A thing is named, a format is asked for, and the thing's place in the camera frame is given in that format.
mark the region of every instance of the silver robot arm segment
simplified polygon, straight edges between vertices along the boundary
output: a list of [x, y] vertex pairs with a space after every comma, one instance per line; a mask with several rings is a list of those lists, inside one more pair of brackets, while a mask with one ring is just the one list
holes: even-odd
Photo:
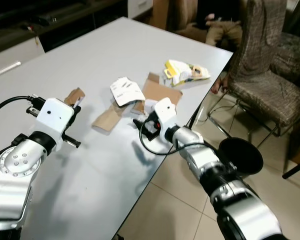
[[81, 109], [79, 106], [73, 108], [56, 98], [33, 98], [30, 109], [28, 113], [36, 117], [32, 134], [0, 155], [0, 239], [20, 238], [32, 197], [32, 182], [47, 156], [58, 151], [64, 141], [80, 145], [65, 135]]
[[274, 213], [236, 174], [236, 167], [222, 162], [223, 156], [208, 147], [198, 132], [176, 125], [175, 105], [169, 98], [156, 103], [153, 112], [160, 123], [162, 141], [172, 143], [176, 149], [199, 143], [186, 146], [179, 153], [208, 194], [226, 240], [286, 239]]

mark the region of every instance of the tiled floor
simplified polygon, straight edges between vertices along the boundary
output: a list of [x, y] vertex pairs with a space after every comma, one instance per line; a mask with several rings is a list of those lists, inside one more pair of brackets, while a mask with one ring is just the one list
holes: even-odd
[[[208, 109], [218, 96], [208, 94], [203, 109]], [[233, 106], [227, 97], [217, 107]], [[220, 108], [213, 114], [233, 137], [257, 144], [267, 132], [244, 112], [234, 108]], [[225, 136], [203, 115], [195, 122], [195, 130], [215, 147]], [[300, 240], [300, 172], [288, 180], [282, 179], [288, 135], [270, 137], [260, 147], [264, 167], [245, 181], [277, 216], [288, 239]], [[288, 169], [296, 164], [288, 163]], [[140, 197], [130, 216], [119, 231], [125, 240], [223, 240], [216, 214], [207, 194], [196, 181], [178, 154], [165, 159]]]

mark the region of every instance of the person's leg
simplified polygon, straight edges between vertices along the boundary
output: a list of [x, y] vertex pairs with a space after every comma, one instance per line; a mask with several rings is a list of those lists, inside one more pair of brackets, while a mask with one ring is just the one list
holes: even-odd
[[205, 43], [216, 46], [217, 42], [222, 40], [224, 29], [220, 26], [211, 26], [206, 34]]
[[230, 42], [234, 43], [234, 45], [239, 48], [242, 39], [242, 28], [239, 24], [234, 22], [233, 26], [231, 26], [229, 30], [225, 32], [225, 35]]

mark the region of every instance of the table surface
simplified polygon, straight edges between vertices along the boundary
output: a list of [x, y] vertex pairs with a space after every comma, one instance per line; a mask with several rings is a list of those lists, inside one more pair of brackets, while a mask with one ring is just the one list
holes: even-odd
[[[110, 240], [164, 160], [141, 146], [128, 107], [111, 132], [92, 122], [113, 102], [110, 85], [127, 76], [140, 87], [149, 72], [161, 74], [168, 59], [199, 64], [211, 78], [179, 86], [178, 123], [186, 124], [232, 52], [130, 19], [120, 18], [0, 76], [0, 103], [36, 94], [64, 99], [80, 87], [82, 110], [67, 131], [82, 144], [64, 144], [41, 165], [23, 227], [22, 240]], [[26, 101], [0, 110], [0, 150], [19, 133], [29, 134], [35, 119]], [[155, 139], [149, 147], [166, 151]]]

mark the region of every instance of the torn cardboard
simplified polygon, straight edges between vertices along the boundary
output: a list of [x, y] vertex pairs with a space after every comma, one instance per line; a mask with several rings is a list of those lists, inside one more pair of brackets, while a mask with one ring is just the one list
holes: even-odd
[[77, 89], [72, 90], [69, 95], [64, 99], [64, 103], [68, 105], [75, 104], [79, 98], [85, 97], [84, 91], [82, 91], [79, 87]]
[[[159, 101], [163, 98], [170, 98], [171, 103], [177, 105], [180, 98], [182, 97], [182, 92], [164, 85], [160, 85], [160, 77], [152, 72], [149, 73], [147, 80], [142, 89], [145, 99], [152, 99]], [[132, 111], [143, 114], [144, 113], [145, 102], [137, 102]]]
[[106, 131], [111, 131], [115, 125], [121, 119], [122, 113], [126, 109], [125, 107], [119, 107], [114, 101], [108, 110], [103, 112], [97, 119], [92, 123], [93, 127], [98, 127]]

